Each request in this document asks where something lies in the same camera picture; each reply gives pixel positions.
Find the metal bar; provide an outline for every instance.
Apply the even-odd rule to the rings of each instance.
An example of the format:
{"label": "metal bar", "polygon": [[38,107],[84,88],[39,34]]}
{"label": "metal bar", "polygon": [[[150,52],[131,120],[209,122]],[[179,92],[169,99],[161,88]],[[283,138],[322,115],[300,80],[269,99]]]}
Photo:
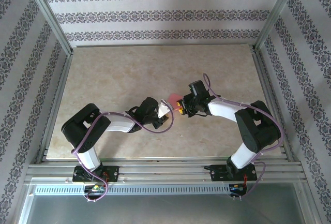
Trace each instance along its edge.
{"label": "metal bar", "polygon": [[[256,171],[262,171],[263,166],[256,165]],[[192,166],[192,167],[120,167],[119,168],[120,174],[162,174],[162,173],[200,173],[200,174],[209,174],[209,171],[204,169],[204,166]],[[267,166],[265,169],[266,172],[303,172],[302,167],[300,166],[283,166],[283,165],[271,165]],[[49,167],[41,167],[41,168],[30,168],[27,172],[27,175],[30,174],[50,174]],[[60,170],[52,171],[52,174],[73,174],[73,167],[61,167]]]}
{"label": "metal bar", "polygon": [[270,12],[262,30],[260,31],[260,34],[257,38],[257,41],[255,43],[255,49],[261,48],[262,44],[264,43],[265,39],[269,35],[271,29],[273,28],[275,22],[279,18],[279,15],[281,11],[283,10],[283,7],[285,6],[286,2],[288,0],[276,0],[276,3]]}
{"label": "metal bar", "polygon": [[[228,156],[223,156],[223,157],[139,157],[139,158],[104,158],[100,159],[101,162],[122,162],[122,161],[180,161],[180,162],[187,162],[187,161],[193,161],[193,162],[198,162],[198,161],[226,161],[229,157]],[[259,159],[263,160],[287,160],[287,156],[285,154],[281,155],[261,155]],[[47,160],[49,163],[61,163],[61,162],[75,162],[77,161],[76,158],[72,159],[67,159],[67,160],[62,160],[62,159],[48,159]]]}
{"label": "metal bar", "polygon": [[58,23],[51,7],[49,6],[47,0],[36,0],[38,3],[41,12],[43,13],[45,19],[49,23],[49,25],[52,28],[52,31],[54,32],[56,38],[59,40],[61,46],[65,50],[66,54],[69,55],[72,53],[72,47],[63,32],[60,24]]}
{"label": "metal bar", "polygon": [[308,183],[297,182],[294,184],[294,188],[305,223],[321,224],[321,217],[317,210]]}
{"label": "metal bar", "polygon": [[24,204],[25,204],[25,200],[26,200],[26,197],[29,193],[29,185],[23,185],[22,186],[22,190],[21,190],[21,193],[20,193],[20,196],[18,198],[18,205],[15,209],[15,213],[14,213],[14,217],[13,217],[13,222],[12,223],[19,223],[20,221],[20,217],[23,215],[26,215],[28,213],[25,213],[23,212],[23,208],[24,208]]}
{"label": "metal bar", "polygon": [[49,119],[49,121],[47,123],[47,126],[46,126],[45,135],[43,136],[42,141],[41,141],[41,147],[40,147],[40,152],[39,152],[38,157],[37,157],[37,163],[42,162],[42,158],[44,157],[44,154],[45,154],[45,149],[48,148],[48,146],[51,142],[51,138],[52,138],[52,134],[53,134],[54,126],[55,126],[57,113],[58,113],[58,110],[60,108],[62,95],[63,95],[63,92],[64,92],[64,88],[66,86],[67,77],[68,77],[68,74],[69,74],[71,61],[72,61],[72,54],[69,54],[67,56],[66,63],[64,65],[65,68],[62,72],[62,75],[61,75],[61,78],[60,78],[60,83],[59,83],[59,86],[58,86],[57,91],[56,91],[54,104],[53,104],[53,107],[52,107],[52,110],[51,110],[50,119]]}
{"label": "metal bar", "polygon": [[[269,165],[281,165],[281,166],[300,166],[301,162],[288,162],[285,159],[274,159],[274,160],[267,160],[267,159],[258,159],[257,161],[263,161]],[[108,162],[103,162],[106,166],[120,166],[120,167],[196,167],[196,166],[206,166],[206,165],[225,165],[226,160],[221,159],[210,159],[210,160],[173,160],[167,161],[166,159],[160,160],[135,160],[135,159],[125,159],[125,160],[109,160]],[[77,161],[67,161],[67,162],[44,162],[40,165],[29,165],[27,173],[31,171],[33,168],[44,168],[48,167],[49,172],[51,170],[61,170],[61,167],[75,167],[78,165]]]}
{"label": "metal bar", "polygon": [[18,221],[18,224],[25,224],[27,223],[27,219],[29,217],[30,214],[30,209],[32,206],[32,202],[34,199],[34,191],[35,191],[36,186],[35,185],[30,185],[29,189],[25,195],[25,200],[24,200],[24,205],[22,208],[22,212]]}
{"label": "metal bar", "polygon": [[[189,160],[189,161],[135,161],[122,160],[106,162],[104,165],[120,166],[117,183],[110,184],[197,184],[211,183],[210,174],[203,167],[206,165],[226,164],[225,160]],[[300,162],[286,160],[264,160],[266,172],[263,182],[306,182],[306,176]],[[31,165],[28,168],[25,184],[72,184],[74,166],[72,162],[50,162],[41,165]],[[257,175],[261,173],[262,166],[256,165]]]}
{"label": "metal bar", "polygon": [[[272,95],[271,87],[270,87],[269,83],[267,82],[267,75],[262,67],[261,57],[258,53],[258,50],[252,51],[252,56],[253,56],[255,67],[257,69],[258,76],[259,76],[259,79],[261,82],[261,86],[262,86],[262,90],[263,90],[263,93],[265,96],[266,103],[267,103],[272,115],[276,118],[276,120],[279,123],[281,123],[281,119],[279,116],[281,113],[278,113],[278,111],[277,111],[277,106],[276,106],[274,97]],[[289,141],[286,139],[286,137],[284,138],[283,148],[284,148],[287,159],[289,161],[294,161],[295,159],[292,156],[290,146],[289,146]]]}

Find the marble surface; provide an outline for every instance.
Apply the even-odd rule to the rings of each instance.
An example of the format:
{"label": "marble surface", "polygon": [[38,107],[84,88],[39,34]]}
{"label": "marble surface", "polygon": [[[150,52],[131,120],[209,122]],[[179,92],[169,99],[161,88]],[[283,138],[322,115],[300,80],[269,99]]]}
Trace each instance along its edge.
{"label": "marble surface", "polygon": [[[214,91],[227,99],[265,101],[248,45],[75,49],[47,158],[73,158],[61,126],[86,104],[127,111],[148,96],[159,101],[171,93],[188,94],[188,84],[202,80],[204,72]],[[172,129],[164,134],[106,132],[95,148],[100,158],[230,156],[241,143],[235,122],[176,112]],[[280,150],[269,154],[280,155]]]}

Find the wire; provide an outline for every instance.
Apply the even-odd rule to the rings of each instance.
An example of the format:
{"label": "wire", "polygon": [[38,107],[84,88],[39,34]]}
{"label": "wire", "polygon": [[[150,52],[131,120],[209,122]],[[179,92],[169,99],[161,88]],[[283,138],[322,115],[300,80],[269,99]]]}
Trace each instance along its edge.
{"label": "wire", "polygon": [[[284,129],[282,128],[282,126],[277,122],[277,120],[275,118],[273,118],[270,114],[268,114],[267,112],[261,110],[261,109],[258,109],[254,106],[251,106],[251,105],[248,105],[248,104],[244,104],[244,103],[240,103],[240,102],[236,102],[236,101],[230,101],[230,100],[226,100],[225,98],[223,97],[220,97],[219,95],[217,95],[213,89],[211,88],[210,86],[210,79],[208,77],[208,75],[206,73],[203,73],[203,79],[205,81],[205,83],[207,84],[207,87],[208,89],[210,90],[210,92],[217,98],[219,99],[220,101],[222,102],[225,102],[227,104],[231,104],[231,105],[234,105],[234,106],[241,106],[241,107],[245,107],[245,108],[250,108],[250,109],[253,109],[257,112],[260,112],[261,114],[265,115],[266,117],[268,117],[270,120],[272,120],[275,125],[278,127],[279,131],[280,131],[280,140],[278,141],[278,143],[270,148],[266,148],[264,150],[261,150],[259,151],[254,157],[252,157],[252,159],[247,163],[253,163],[261,154],[263,154],[264,152],[268,152],[268,151],[271,151],[271,150],[274,150],[278,147],[280,147],[282,145],[282,143],[284,142],[284,137],[285,137],[285,132],[284,132]],[[262,175],[264,174],[265,172],[265,168],[266,168],[266,164],[265,162],[262,162],[262,161],[258,161],[258,162],[254,162],[255,164],[256,163],[261,163],[263,164],[263,169],[262,169],[262,172],[259,176],[259,178],[256,180],[255,184],[253,185],[253,187],[244,195],[242,196],[242,198],[246,197],[248,194],[250,194],[258,185],[259,181],[261,180],[262,178]]]}
{"label": "wire", "polygon": [[262,161],[257,161],[257,162],[254,162],[254,164],[257,164],[257,163],[261,163],[261,164],[263,164],[263,169],[262,169],[262,171],[261,171],[261,174],[260,174],[260,176],[258,177],[258,179],[255,181],[255,184],[253,185],[253,187],[251,187],[251,189],[248,191],[248,192],[246,192],[246,194],[244,194],[243,196],[242,196],[242,198],[244,199],[245,197],[247,197],[256,187],[257,187],[257,185],[258,185],[258,183],[259,183],[259,181],[262,179],[262,176],[263,176],[263,174],[264,174],[264,172],[265,172],[265,168],[266,168],[266,164],[265,164],[265,162],[262,162]]}
{"label": "wire", "polygon": [[99,200],[101,200],[101,199],[107,194],[107,192],[108,192],[108,183],[107,183],[107,181],[104,180],[103,178],[97,176],[97,175],[96,175],[95,173],[93,173],[92,171],[90,171],[90,170],[89,170],[89,169],[83,164],[83,162],[81,161],[81,159],[78,157],[78,150],[83,146],[83,144],[84,144],[85,141],[87,140],[87,137],[88,137],[89,134],[91,133],[92,129],[94,128],[94,126],[96,125],[96,123],[98,122],[98,120],[99,120],[101,117],[105,116],[105,115],[110,115],[110,114],[112,114],[112,115],[118,115],[118,116],[123,116],[123,117],[125,117],[125,118],[128,118],[128,119],[132,120],[132,121],[135,122],[138,126],[140,126],[141,128],[145,129],[145,130],[148,131],[148,132],[151,132],[151,133],[165,133],[165,132],[168,131],[168,130],[172,127],[172,125],[174,124],[174,113],[173,113],[173,111],[172,111],[172,108],[171,108],[171,107],[170,107],[165,101],[161,100],[161,102],[162,102],[164,105],[166,105],[166,106],[168,107],[168,109],[170,110],[170,114],[171,114],[171,123],[170,123],[170,126],[169,126],[167,129],[165,129],[165,130],[163,130],[163,131],[159,131],[159,132],[157,132],[157,131],[153,131],[153,130],[150,130],[150,129],[144,127],[144,126],[141,125],[138,121],[136,121],[134,118],[132,118],[130,115],[126,115],[126,114],[122,114],[122,113],[105,112],[105,113],[101,113],[100,115],[98,115],[98,116],[95,118],[95,120],[93,121],[93,123],[92,123],[91,126],[89,127],[89,129],[88,129],[87,133],[85,134],[84,138],[82,139],[82,141],[79,143],[79,145],[78,145],[75,149],[73,149],[73,150],[71,151],[71,154],[73,154],[73,155],[75,155],[75,156],[77,157],[77,160],[78,160],[79,164],[82,166],[82,168],[83,168],[88,174],[90,174],[91,176],[94,176],[95,178],[97,178],[97,179],[99,179],[100,181],[102,181],[102,182],[104,183],[105,187],[106,187],[105,190],[103,191],[102,195],[99,196],[97,199],[93,199],[93,200],[90,199],[90,198],[89,198],[89,193],[87,193],[87,195],[86,195],[85,198],[87,198],[88,201],[92,201],[92,202],[99,201]]}
{"label": "wire", "polygon": [[211,88],[210,86],[210,79],[208,77],[208,75],[206,73],[203,73],[203,79],[205,81],[205,83],[207,84],[207,87],[208,89],[210,90],[210,92],[217,98],[219,99],[220,101],[222,102],[225,102],[227,104],[230,104],[230,105],[235,105],[235,106],[241,106],[241,107],[245,107],[245,108],[250,108],[250,109],[253,109],[257,112],[260,112],[261,114],[265,115],[266,117],[268,117],[270,120],[272,120],[275,125],[278,127],[279,131],[280,131],[280,140],[279,142],[274,145],[273,147],[270,147],[270,148],[266,148],[264,150],[261,150],[259,151],[250,161],[249,163],[252,163],[254,162],[261,154],[263,154],[264,152],[268,152],[268,151],[271,151],[271,150],[274,150],[278,147],[280,147],[282,145],[282,143],[284,142],[284,137],[285,137],[285,132],[284,132],[284,129],[282,128],[282,126],[277,122],[277,120],[275,118],[273,118],[270,114],[268,114],[267,112],[261,110],[261,109],[258,109],[254,106],[251,106],[251,105],[248,105],[248,104],[244,104],[244,103],[240,103],[240,102],[236,102],[236,101],[230,101],[230,100],[227,100],[223,97],[219,97]]}

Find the patterned wallpaper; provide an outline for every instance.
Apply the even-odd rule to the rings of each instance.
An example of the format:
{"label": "patterned wallpaper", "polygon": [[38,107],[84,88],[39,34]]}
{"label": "patterned wallpaper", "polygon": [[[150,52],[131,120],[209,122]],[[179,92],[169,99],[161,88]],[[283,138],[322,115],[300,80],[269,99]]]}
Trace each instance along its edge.
{"label": "patterned wallpaper", "polygon": [[288,0],[261,54],[292,153],[331,223],[331,0]]}
{"label": "patterned wallpaper", "polygon": [[11,223],[66,54],[35,0],[0,0],[0,223]]}
{"label": "patterned wallpaper", "polygon": [[276,0],[47,0],[72,46],[253,44]]}

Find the enclosure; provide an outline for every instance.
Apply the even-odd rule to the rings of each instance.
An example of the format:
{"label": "enclosure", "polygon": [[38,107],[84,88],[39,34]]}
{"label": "enclosure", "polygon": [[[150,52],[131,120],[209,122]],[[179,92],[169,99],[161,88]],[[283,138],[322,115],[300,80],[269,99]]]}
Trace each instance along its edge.
{"label": "enclosure", "polygon": [[[330,2],[1,0],[0,222],[331,222]],[[87,203],[63,124],[90,102],[125,112],[184,96],[203,73],[225,99],[265,102],[284,128],[257,159],[254,192],[233,201],[242,181],[204,169],[227,164],[238,125],[175,112],[161,135],[100,137],[102,164],[119,169]]]}

